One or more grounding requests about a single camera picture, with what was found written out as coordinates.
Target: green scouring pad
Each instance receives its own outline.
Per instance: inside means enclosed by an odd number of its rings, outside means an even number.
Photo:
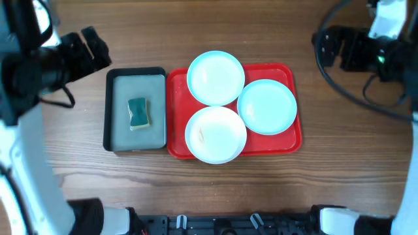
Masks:
[[[131,116],[131,130],[150,126],[150,119],[147,112],[147,100],[137,98],[128,100],[129,115]]]

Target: sponge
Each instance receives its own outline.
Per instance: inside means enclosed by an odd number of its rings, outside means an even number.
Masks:
[[[147,100],[137,98],[128,100],[129,115],[131,116],[131,130],[137,130],[150,126],[147,112]]]

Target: white plate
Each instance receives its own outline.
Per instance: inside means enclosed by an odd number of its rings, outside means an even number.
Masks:
[[[196,112],[185,128],[185,142],[199,160],[210,164],[232,161],[244,149],[247,129],[240,116],[221,107]]]
[[[233,102],[244,88],[245,74],[240,62],[220,51],[198,56],[187,71],[187,86],[192,96],[208,106]]]
[[[286,131],[295,121],[295,96],[285,85],[270,79],[248,84],[238,98],[238,113],[255,133],[273,135]]]

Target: wooden table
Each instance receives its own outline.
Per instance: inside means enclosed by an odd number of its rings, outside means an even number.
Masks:
[[[410,163],[411,127],[359,108],[335,93],[315,65],[312,33],[327,1],[59,0],[63,35],[94,26],[111,67],[69,85],[73,110],[43,106],[45,148],[68,199],[99,197],[139,214],[219,215],[306,211],[312,204],[395,214]],[[370,27],[366,1],[335,24]],[[115,154],[102,147],[109,69],[187,67],[224,50],[242,63],[281,62],[295,76],[304,142],[290,155],[246,157],[221,166],[178,161],[167,151]],[[369,74],[330,70],[360,94]],[[390,102],[399,87],[376,84]],[[61,92],[50,96],[65,100]],[[3,214],[2,227],[7,227]]]

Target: red plastic tray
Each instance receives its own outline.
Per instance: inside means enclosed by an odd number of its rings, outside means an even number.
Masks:
[[[292,72],[281,63],[243,65],[246,85],[268,78],[286,85],[296,97]],[[206,107],[187,88],[187,69],[176,69],[167,78],[167,149],[178,159],[195,159],[185,144],[185,126],[195,112]],[[236,100],[225,107],[236,112]],[[247,129],[247,142],[240,156],[278,155],[295,152],[302,145],[299,114],[285,132],[264,136]]]

